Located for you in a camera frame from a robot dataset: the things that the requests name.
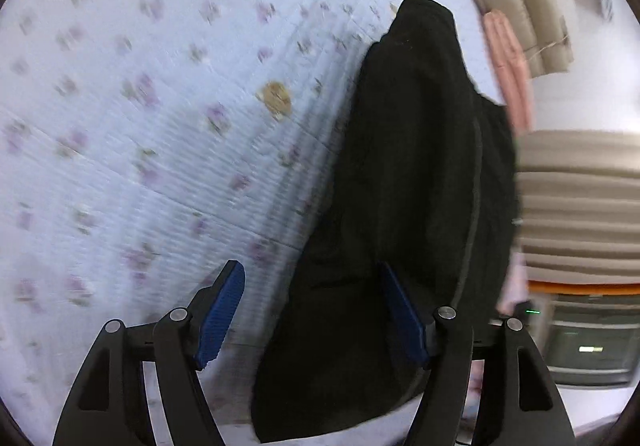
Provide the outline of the black garment with grey trim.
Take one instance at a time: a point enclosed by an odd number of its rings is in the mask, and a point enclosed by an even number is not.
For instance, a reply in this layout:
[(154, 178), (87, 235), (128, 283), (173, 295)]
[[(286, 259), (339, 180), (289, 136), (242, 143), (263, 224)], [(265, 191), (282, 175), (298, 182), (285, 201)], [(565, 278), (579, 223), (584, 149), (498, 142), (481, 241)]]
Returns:
[(404, 0), (361, 63), (331, 198), (256, 371), (263, 443), (351, 428), (423, 391), (393, 313), (479, 325), (510, 263), (518, 194), (506, 109), (466, 71), (451, 12)]

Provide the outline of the grey appliance with green light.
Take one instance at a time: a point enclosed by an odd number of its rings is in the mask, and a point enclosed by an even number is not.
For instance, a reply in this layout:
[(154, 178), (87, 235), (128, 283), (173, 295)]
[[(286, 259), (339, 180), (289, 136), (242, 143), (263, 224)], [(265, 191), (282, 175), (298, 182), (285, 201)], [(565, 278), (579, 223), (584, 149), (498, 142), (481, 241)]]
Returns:
[(516, 305), (556, 384), (626, 388), (639, 375), (636, 295), (539, 294)]

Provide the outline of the pink floral pillow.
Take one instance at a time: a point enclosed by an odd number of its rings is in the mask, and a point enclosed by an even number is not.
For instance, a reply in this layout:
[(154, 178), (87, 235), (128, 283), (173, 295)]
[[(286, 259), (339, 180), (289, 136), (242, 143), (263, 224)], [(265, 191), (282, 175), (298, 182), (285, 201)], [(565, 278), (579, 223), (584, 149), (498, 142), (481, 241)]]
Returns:
[(515, 313), (515, 307), (528, 299), (528, 277), (524, 255), (520, 250), (512, 249), (506, 279), (504, 279), (497, 303), (497, 310), (500, 314), (511, 316)]

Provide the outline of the beige pleated curtain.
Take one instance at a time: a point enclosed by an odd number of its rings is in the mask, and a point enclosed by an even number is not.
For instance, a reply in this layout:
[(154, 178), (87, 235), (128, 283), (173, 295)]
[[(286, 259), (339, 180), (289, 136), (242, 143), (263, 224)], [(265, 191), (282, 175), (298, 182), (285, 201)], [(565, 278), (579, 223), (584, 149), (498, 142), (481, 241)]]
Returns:
[(639, 136), (538, 131), (518, 140), (522, 225), (530, 280), (639, 282)]

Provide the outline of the lavender floral quilted bedspread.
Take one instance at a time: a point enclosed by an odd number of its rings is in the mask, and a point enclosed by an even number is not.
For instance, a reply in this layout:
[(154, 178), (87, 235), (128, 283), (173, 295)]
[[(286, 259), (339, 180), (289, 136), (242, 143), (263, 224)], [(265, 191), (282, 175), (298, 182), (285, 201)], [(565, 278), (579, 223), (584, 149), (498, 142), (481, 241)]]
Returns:
[[(4, 3), (1, 396), (33, 443), (107, 320), (160, 318), (230, 259), (246, 288), (201, 379), (218, 422), (247, 429), (360, 61), (401, 2)], [(474, 2), (436, 2), (498, 99)]]

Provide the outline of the folded pink blanket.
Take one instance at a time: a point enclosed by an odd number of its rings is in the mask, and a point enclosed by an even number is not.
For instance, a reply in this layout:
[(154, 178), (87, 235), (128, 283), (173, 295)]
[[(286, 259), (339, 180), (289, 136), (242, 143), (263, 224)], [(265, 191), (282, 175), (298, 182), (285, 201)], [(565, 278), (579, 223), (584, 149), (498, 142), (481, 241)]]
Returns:
[(494, 9), (485, 13), (483, 25), (512, 131), (516, 137), (521, 137), (534, 127), (534, 94), (527, 59), (511, 23), (502, 11)]

